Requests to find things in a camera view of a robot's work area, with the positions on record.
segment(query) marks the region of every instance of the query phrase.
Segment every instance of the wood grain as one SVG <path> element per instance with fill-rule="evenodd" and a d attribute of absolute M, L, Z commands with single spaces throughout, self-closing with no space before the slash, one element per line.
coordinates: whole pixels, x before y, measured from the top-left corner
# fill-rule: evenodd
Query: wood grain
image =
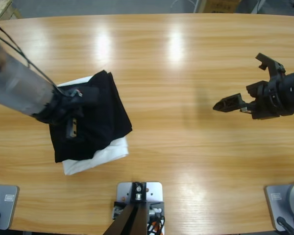
<path fill-rule="evenodd" d="M 268 80 L 262 52 L 294 71 L 294 17 L 115 15 L 0 22 L 57 84 L 111 71 L 133 124 L 130 155 L 65 176 L 47 125 L 0 106 L 0 184 L 20 187 L 12 229 L 102 234 L 118 182 L 159 181 L 166 232 L 273 230 L 264 187 L 294 182 L 294 115 L 212 110 Z"/>

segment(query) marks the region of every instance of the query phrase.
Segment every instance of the cardboard box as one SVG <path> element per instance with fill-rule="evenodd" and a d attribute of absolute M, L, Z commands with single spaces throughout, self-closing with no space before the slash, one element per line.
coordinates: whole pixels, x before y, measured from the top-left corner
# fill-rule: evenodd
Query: cardboard box
<path fill-rule="evenodd" d="M 241 0 L 202 0 L 198 13 L 234 13 Z"/>

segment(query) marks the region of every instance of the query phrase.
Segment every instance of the black cable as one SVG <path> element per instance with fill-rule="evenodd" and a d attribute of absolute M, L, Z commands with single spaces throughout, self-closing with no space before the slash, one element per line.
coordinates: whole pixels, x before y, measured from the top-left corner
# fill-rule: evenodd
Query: black cable
<path fill-rule="evenodd" d="M 165 217 L 164 216 L 156 217 L 155 220 L 149 222 L 149 225 L 147 227 L 147 235 L 151 235 L 151 233 L 154 235 L 160 235 L 164 225 L 165 225 Z"/>
<path fill-rule="evenodd" d="M 60 92 L 62 95 L 65 95 L 58 87 L 57 85 L 47 76 L 45 75 L 44 72 L 42 72 L 36 65 L 34 65 L 21 51 L 19 51 L 18 49 L 16 49 L 13 45 L 11 45 L 9 42 L 7 42 L 5 39 L 3 39 L 2 37 L 0 37 L 0 40 L 3 41 L 4 43 L 6 43 L 8 46 L 10 46 L 12 49 L 14 49 L 19 55 L 21 55 L 27 62 L 28 64 L 32 65 L 43 77 L 45 77 L 45 79 L 50 82 L 54 88 Z"/>
<path fill-rule="evenodd" d="M 19 52 L 22 54 L 22 56 L 26 59 L 27 57 L 25 56 L 25 54 L 24 54 L 24 52 L 22 51 L 22 49 L 19 47 L 19 45 L 17 45 L 17 43 L 10 37 L 10 35 L 7 33 L 7 32 L 5 32 L 4 30 L 3 30 L 3 28 L 1 28 L 0 27 L 0 31 L 1 32 L 3 32 L 9 39 L 10 39 L 10 41 L 11 42 L 13 42 L 14 43 L 14 45 L 17 47 L 17 49 L 19 50 Z"/>

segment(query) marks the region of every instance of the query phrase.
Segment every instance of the black cloth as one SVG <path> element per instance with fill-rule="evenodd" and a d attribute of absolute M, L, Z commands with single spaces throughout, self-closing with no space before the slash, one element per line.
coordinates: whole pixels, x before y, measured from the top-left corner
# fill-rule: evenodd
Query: black cloth
<path fill-rule="evenodd" d="M 111 73 L 101 71 L 87 83 L 63 86 L 61 89 L 77 86 L 98 87 L 99 105 L 83 107 L 84 117 L 77 118 L 77 137 L 74 141 L 65 138 L 66 122 L 49 125 L 56 163 L 67 159 L 91 159 L 97 150 L 104 149 L 111 141 L 132 131 Z"/>

